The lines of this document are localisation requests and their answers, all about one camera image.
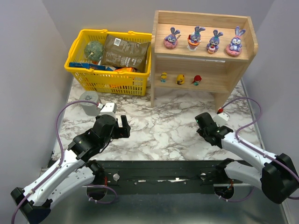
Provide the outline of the small yellow striped toy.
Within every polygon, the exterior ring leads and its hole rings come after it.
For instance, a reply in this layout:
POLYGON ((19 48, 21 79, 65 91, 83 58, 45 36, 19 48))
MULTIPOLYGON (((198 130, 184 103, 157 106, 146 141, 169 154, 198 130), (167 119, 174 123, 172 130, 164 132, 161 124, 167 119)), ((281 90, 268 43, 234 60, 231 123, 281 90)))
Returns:
POLYGON ((166 79, 167 79, 167 73, 166 72, 162 72, 160 78, 161 78, 161 82, 165 83, 166 79))

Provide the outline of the yellow duck toy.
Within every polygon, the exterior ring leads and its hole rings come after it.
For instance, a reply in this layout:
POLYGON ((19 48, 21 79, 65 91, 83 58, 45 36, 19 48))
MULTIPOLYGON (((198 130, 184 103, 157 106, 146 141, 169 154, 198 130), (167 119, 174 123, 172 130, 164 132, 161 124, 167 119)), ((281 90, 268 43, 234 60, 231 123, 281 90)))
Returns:
POLYGON ((185 83, 185 76, 183 74, 177 75, 176 84, 183 85, 185 83))

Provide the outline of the purple bunny with strawberry cake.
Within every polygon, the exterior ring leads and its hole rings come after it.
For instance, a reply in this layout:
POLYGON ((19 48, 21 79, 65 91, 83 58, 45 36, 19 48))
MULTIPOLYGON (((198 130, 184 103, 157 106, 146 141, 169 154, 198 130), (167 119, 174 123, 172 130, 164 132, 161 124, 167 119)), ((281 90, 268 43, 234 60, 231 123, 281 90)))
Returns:
POLYGON ((218 51, 221 36, 223 36, 222 32, 219 32, 216 29, 213 31, 213 37, 211 37, 206 46, 206 50, 209 54, 213 54, 218 51))

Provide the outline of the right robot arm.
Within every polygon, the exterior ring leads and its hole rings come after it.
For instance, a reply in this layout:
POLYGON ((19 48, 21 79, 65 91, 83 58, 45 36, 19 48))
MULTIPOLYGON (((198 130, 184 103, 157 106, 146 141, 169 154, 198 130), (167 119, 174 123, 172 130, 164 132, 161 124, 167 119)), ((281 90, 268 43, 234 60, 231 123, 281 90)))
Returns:
POLYGON ((219 126, 207 112, 195 117, 197 133, 211 146, 230 151, 244 161, 243 165, 226 160, 222 165, 229 179, 241 181, 260 189, 272 202, 280 204, 299 188, 299 176, 291 158, 276 155, 239 138, 227 126, 219 126))

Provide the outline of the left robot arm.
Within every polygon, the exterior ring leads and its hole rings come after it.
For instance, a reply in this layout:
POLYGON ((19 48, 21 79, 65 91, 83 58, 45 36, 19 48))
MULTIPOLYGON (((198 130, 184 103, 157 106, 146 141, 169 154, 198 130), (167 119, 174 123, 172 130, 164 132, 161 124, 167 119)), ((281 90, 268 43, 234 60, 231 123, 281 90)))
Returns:
POLYGON ((38 179, 11 192, 17 210, 30 224, 41 223, 51 209, 76 188, 90 185, 103 169, 92 157, 101 153, 111 140, 129 138, 130 126, 125 115, 122 126, 111 113, 96 117, 92 128, 76 136, 58 159, 38 179))

